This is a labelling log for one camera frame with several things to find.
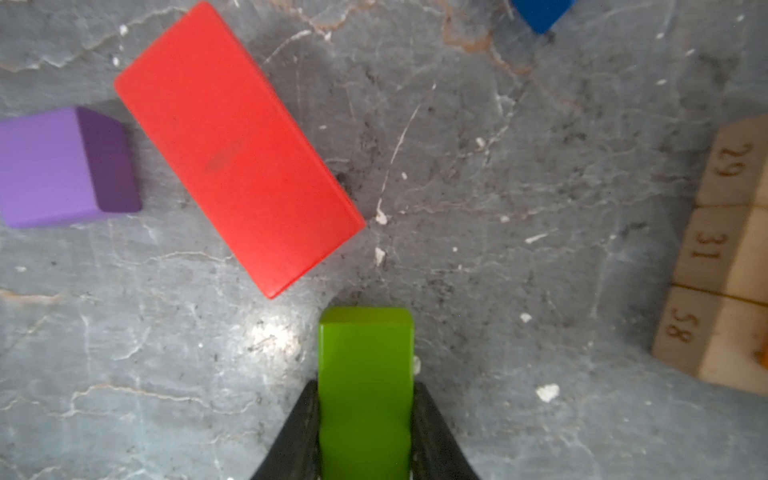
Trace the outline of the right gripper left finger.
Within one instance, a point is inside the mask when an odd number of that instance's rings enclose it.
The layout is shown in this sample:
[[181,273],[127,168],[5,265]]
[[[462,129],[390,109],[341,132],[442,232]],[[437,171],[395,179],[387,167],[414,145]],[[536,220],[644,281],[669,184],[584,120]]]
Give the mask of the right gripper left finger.
[[320,477],[318,382],[304,387],[251,480],[315,480]]

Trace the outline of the red rectangular wood block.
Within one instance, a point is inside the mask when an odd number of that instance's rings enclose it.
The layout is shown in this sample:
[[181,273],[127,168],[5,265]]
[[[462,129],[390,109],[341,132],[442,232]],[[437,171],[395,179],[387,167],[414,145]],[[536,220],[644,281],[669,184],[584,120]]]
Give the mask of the red rectangular wood block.
[[364,228],[257,63],[200,2],[115,80],[246,272],[275,298]]

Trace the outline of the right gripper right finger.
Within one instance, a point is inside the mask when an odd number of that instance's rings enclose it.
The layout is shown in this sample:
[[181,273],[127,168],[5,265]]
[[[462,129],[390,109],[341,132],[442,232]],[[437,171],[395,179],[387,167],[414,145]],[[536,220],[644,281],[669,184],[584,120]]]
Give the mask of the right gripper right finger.
[[413,479],[480,479],[422,382],[414,384],[411,437]]

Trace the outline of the long natural wood block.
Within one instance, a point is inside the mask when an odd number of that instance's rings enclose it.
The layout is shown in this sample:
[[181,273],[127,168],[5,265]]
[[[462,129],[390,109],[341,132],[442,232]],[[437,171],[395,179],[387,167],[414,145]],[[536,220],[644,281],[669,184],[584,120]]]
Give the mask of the long natural wood block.
[[673,286],[652,345],[654,358],[701,381],[767,395],[767,308]]

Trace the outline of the green wood block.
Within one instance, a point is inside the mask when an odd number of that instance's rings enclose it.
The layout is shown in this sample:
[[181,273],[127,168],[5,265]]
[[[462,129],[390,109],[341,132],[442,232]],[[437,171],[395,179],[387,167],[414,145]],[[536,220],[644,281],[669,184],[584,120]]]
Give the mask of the green wood block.
[[330,307],[318,332],[320,475],[407,479],[414,322],[405,308]]

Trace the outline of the short natural wood block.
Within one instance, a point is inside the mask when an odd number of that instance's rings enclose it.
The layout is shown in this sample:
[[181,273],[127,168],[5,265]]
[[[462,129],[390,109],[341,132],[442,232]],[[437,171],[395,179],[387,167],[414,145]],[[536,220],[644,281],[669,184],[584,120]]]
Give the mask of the short natural wood block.
[[750,206],[695,209],[681,243],[673,282],[765,305],[767,210]]

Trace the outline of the small purple block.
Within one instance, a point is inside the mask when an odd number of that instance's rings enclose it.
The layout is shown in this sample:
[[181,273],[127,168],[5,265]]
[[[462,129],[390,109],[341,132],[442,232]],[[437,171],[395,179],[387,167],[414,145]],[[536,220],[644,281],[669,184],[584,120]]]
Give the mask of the small purple block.
[[1,122],[1,218],[10,228],[141,210],[128,137],[106,115],[70,106]]

